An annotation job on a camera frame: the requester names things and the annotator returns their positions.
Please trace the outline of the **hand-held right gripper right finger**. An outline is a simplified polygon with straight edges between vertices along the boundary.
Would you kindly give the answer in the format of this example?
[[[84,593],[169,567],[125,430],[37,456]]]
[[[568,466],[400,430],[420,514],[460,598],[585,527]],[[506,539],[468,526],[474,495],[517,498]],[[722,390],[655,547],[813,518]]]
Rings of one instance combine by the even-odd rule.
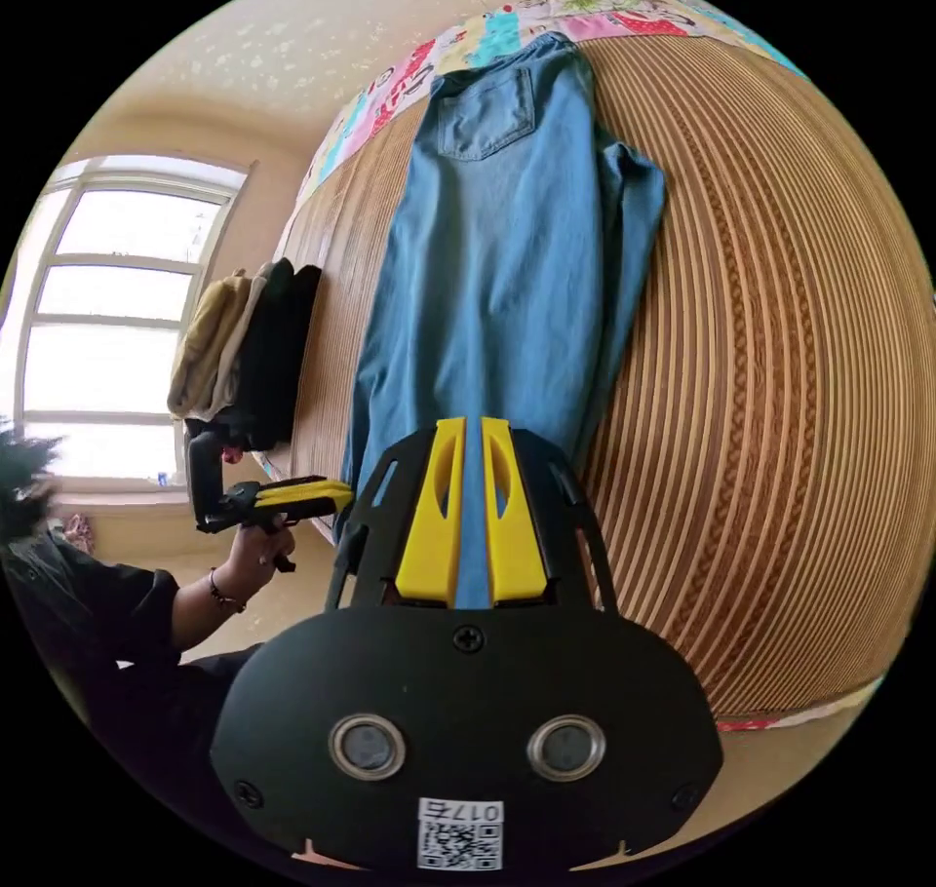
[[[490,602],[538,601],[547,577],[509,423],[482,418],[481,438]]]

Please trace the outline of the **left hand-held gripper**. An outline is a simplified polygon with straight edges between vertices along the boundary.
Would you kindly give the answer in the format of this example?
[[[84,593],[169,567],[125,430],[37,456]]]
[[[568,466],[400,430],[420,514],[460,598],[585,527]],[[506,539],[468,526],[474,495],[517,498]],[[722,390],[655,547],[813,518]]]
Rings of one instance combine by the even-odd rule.
[[[220,482],[195,486],[195,521],[199,532],[219,534],[242,524],[259,525],[281,515],[291,528],[325,515],[335,515],[353,502],[344,482],[321,476],[282,482],[240,482],[223,489]]]

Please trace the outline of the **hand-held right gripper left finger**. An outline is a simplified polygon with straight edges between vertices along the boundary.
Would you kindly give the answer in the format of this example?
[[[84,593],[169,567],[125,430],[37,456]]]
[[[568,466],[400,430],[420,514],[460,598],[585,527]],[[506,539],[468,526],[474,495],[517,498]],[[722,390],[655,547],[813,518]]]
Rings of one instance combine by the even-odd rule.
[[[466,419],[437,422],[395,587],[402,600],[455,601],[461,542]]]

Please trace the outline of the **person's left hand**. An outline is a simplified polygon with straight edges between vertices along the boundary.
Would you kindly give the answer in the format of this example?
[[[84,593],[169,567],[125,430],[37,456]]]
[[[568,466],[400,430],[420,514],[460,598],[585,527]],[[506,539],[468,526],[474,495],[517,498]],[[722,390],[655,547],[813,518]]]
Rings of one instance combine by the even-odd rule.
[[[243,609],[290,562],[295,548],[292,531],[281,515],[259,525],[242,524],[233,538],[227,560],[211,575],[213,596],[227,607]]]

